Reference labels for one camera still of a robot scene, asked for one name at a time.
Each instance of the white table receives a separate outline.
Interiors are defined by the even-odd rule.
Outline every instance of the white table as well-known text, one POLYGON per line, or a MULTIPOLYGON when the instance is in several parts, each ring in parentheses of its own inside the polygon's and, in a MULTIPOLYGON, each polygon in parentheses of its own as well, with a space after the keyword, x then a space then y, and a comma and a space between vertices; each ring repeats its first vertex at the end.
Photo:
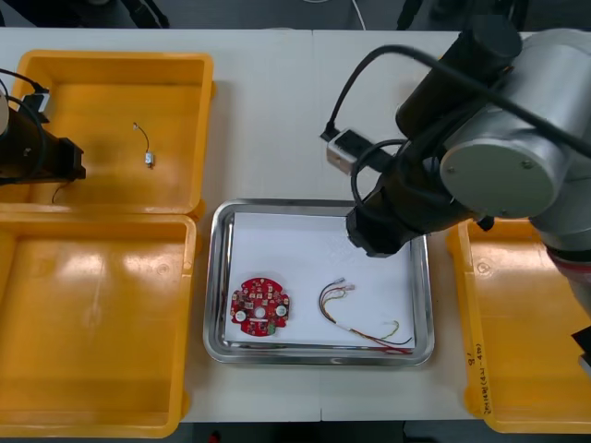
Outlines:
MULTIPOLYGON (((211 212, 231 198, 350 198, 347 177, 325 161, 318 138, 358 61, 384 43, 441 55, 446 32, 37 30, 0 29, 0 66, 16 69, 31 49, 205 52, 213 56, 217 96, 211 111, 204 198, 211 212)), ((397 56, 370 66, 337 120, 374 140, 400 136, 393 121, 426 69, 397 56)), ((8 87, 11 79, 6 79, 8 87)), ((362 177, 369 190, 371 177, 362 177)), ((202 344, 207 251, 193 302, 186 421, 413 420, 469 418, 462 332, 452 262, 442 234, 429 239, 435 352, 407 369, 236 366, 210 359, 202 344)))

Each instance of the wire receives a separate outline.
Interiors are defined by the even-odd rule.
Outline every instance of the wire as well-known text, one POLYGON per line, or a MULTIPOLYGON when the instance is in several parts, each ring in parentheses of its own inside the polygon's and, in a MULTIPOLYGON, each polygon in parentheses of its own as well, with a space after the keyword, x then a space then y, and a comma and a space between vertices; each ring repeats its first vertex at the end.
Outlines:
POLYGON ((148 138, 148 134, 146 134, 146 131, 144 131, 140 125, 138 125, 136 122, 134 122, 133 123, 133 130, 135 131, 136 129, 139 129, 139 131, 141 131, 141 133, 146 138, 146 143, 148 143, 148 146, 146 147, 146 153, 150 152, 150 139, 148 138))
POLYGON ((65 183, 61 184, 60 186, 58 186, 58 187, 55 189, 54 195, 52 196, 52 205, 53 205, 53 204, 55 204, 55 196, 57 195, 57 193, 58 193, 58 192, 59 192, 61 189, 64 189, 66 186, 68 186, 68 185, 70 185, 70 184, 72 184, 72 183, 73 183, 73 182, 65 182, 65 183))
POLYGON ((326 304, 328 302, 330 302, 331 300, 340 300, 340 299, 345 298, 347 296, 348 291, 353 291, 355 289, 355 286, 350 285, 350 284, 346 284, 345 286, 332 287, 332 286, 340 285, 342 283, 344 283, 344 279, 343 278, 338 279, 336 281, 333 281, 332 283, 327 284, 326 286, 324 286, 322 291, 320 291, 318 305, 319 305, 319 309, 320 309, 321 314, 327 320, 329 320, 331 323, 338 326, 339 328, 345 329, 349 332, 354 333, 355 335, 358 335, 359 337, 362 337, 366 340, 370 340, 370 341, 373 341, 373 342, 379 344, 381 346, 381 348, 379 348, 381 351, 384 351, 384 352, 395 351, 397 353, 409 354, 410 351, 408 349, 398 348, 397 346, 402 346, 402 345, 407 344, 408 342, 410 342, 412 340, 412 337, 410 337, 407 341, 404 341, 404 342, 394 342, 394 341, 387 341, 386 340, 386 339, 390 338, 399 329, 400 324, 396 320, 394 320, 392 323, 395 326, 394 330, 390 334, 386 335, 385 337, 378 338, 378 337, 373 337, 371 335, 367 335, 357 329, 353 329, 353 328, 350 328, 350 327, 345 326, 343 324, 340 324, 334 319, 334 317, 326 309, 326 304))
POLYGON ((20 78, 21 80, 26 81, 27 83, 29 83, 33 87, 35 92, 47 92, 47 89, 44 88, 43 86, 41 86, 39 83, 37 83, 34 80, 31 80, 28 77, 23 76, 22 74, 19 74, 18 72, 9 71, 8 69, 3 69, 0 67, 0 74, 6 74, 8 76, 20 78))
MULTIPOLYGON (((406 142, 406 140, 399 139, 399 138, 393 138, 390 140, 383 140, 379 143, 376 143, 375 145, 370 146, 369 148, 364 150, 361 153, 361 155, 357 158, 355 163, 353 163, 353 167, 351 168, 351 193, 353 194, 353 200, 355 201, 355 205, 359 208, 359 210, 364 215, 366 215, 370 219, 373 219, 377 222, 392 222, 394 220, 399 221, 399 219, 398 219, 398 217, 395 217, 393 215, 392 216, 381 215, 381 214, 378 214, 378 212, 375 212, 373 210, 369 210, 365 206, 365 204, 363 202, 363 198, 359 194, 359 186, 357 183, 357 177, 359 176, 359 173, 367 166, 368 159, 369 159, 369 157, 371 157, 371 155, 374 152, 376 152, 377 150, 380 150, 386 146, 403 145, 405 142, 406 142)), ((401 150, 398 149, 396 154, 394 154, 394 159, 396 157, 398 157, 400 151, 401 150)))
POLYGON ((471 90, 478 96, 483 97, 487 100, 487 102, 494 104, 502 110, 515 115, 524 122, 533 126, 543 137, 548 138, 550 141, 555 143, 563 143, 565 145, 568 145, 584 157, 591 158, 591 145, 585 142, 584 140, 572 136, 571 134, 556 127, 548 120, 541 118, 535 114, 532 114, 525 108, 519 106, 518 104, 505 99, 496 91, 490 90, 486 85, 474 80, 473 78, 467 76, 461 71, 458 71, 457 69, 454 69, 451 66, 440 63, 438 59, 426 53, 423 53, 422 51, 400 44, 389 44, 381 46, 380 48, 374 49, 372 52, 366 55, 363 60, 361 60, 359 65, 357 65, 349 79, 346 81, 343 90, 341 91, 341 94, 339 95, 339 98, 334 105, 334 109, 332 110, 331 114, 331 119, 326 124, 325 132, 330 133, 334 131, 334 124, 339 110, 343 105, 347 93, 349 92, 349 90, 359 77, 359 75, 364 71, 366 67, 368 67, 368 65, 371 62, 385 54, 404 55, 417 60, 417 62, 425 66, 428 66, 431 69, 439 71, 445 77, 454 81, 458 85, 466 88, 467 90, 471 90))
POLYGON ((37 163, 33 167, 33 169, 31 169, 27 174, 23 175, 20 178, 0 179, 0 185, 14 185, 18 182, 22 182, 22 181, 27 180, 28 178, 33 177, 36 173, 38 173, 41 170, 43 163, 45 162, 45 157, 47 155, 47 138, 45 136, 45 131, 43 131, 43 126, 41 124, 41 121, 39 120, 39 117, 37 116, 37 114, 35 112, 32 111, 32 109, 28 105, 26 105, 21 100, 15 98, 15 97, 12 97, 10 95, 6 96, 6 99, 9 102, 14 102, 14 103, 18 104, 22 109, 24 109, 27 112, 27 114, 30 116, 33 123, 37 126, 37 131, 39 132, 39 138, 41 140, 41 149, 39 152, 39 158, 37 160, 37 163))
POLYGON ((6 83, 0 78, 0 85, 2 85, 2 89, 4 90, 4 96, 8 97, 10 93, 8 92, 8 88, 6 87, 6 83))
POLYGON ((361 28, 363 30, 368 30, 366 28, 366 22, 363 21, 363 16, 361 15, 361 11, 359 10, 359 6, 357 5, 357 0, 351 0, 351 2, 353 3, 355 11, 357 12, 357 16, 359 17, 359 23, 361 23, 361 28))
MULTIPOLYGON (((312 5, 319 5, 321 3, 328 3, 331 0, 302 0, 302 2, 305 3, 310 3, 312 5)), ((359 10, 359 5, 357 4, 356 0, 351 0, 351 3, 353 3, 353 7, 355 8, 355 11, 357 13, 357 16, 359 17, 359 23, 361 24, 361 29, 362 30, 368 30, 366 28, 366 22, 363 19, 363 16, 361 15, 361 11, 359 10)))

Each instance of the circuit board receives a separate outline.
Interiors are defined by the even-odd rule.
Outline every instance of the circuit board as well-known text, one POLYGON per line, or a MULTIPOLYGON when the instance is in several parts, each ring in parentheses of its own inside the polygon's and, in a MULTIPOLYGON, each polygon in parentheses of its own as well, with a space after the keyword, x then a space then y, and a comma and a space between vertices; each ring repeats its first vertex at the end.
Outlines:
POLYGON ((248 335, 266 337, 277 328, 285 328, 289 318, 289 296, 279 283, 257 278, 242 283, 232 294, 232 323, 248 335))

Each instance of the metal tray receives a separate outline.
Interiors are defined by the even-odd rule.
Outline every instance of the metal tray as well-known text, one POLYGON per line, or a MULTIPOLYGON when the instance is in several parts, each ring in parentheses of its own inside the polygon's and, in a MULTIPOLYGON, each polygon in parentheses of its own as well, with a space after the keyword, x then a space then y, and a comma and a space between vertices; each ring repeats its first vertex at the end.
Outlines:
POLYGON ((410 366, 427 361, 435 337, 428 279, 427 240, 411 242, 410 259, 416 347, 410 354, 387 354, 361 346, 324 346, 227 341, 224 337, 234 214, 237 212, 344 217, 352 202, 334 200, 241 199, 223 203, 213 216, 203 341, 223 363, 410 366))

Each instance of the orange tray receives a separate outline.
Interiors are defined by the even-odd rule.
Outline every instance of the orange tray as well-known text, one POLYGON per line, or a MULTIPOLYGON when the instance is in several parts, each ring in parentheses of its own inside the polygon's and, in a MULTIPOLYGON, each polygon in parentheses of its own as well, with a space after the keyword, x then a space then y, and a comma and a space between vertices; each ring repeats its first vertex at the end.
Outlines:
POLYGON ((0 436, 171 434, 196 245, 182 215, 0 213, 0 436))
POLYGON ((468 386, 500 432, 590 433, 591 381, 571 334, 591 320, 528 221, 452 229, 468 386))
MULTIPOLYGON (((1 186, 0 210, 198 217, 212 71, 207 54, 26 53, 18 72, 50 89, 54 111, 45 127, 82 148, 87 178, 57 194, 56 184, 1 186), (134 122, 148 134, 153 169, 144 163, 146 140, 134 122)), ((12 93, 31 91, 17 80, 12 93)))

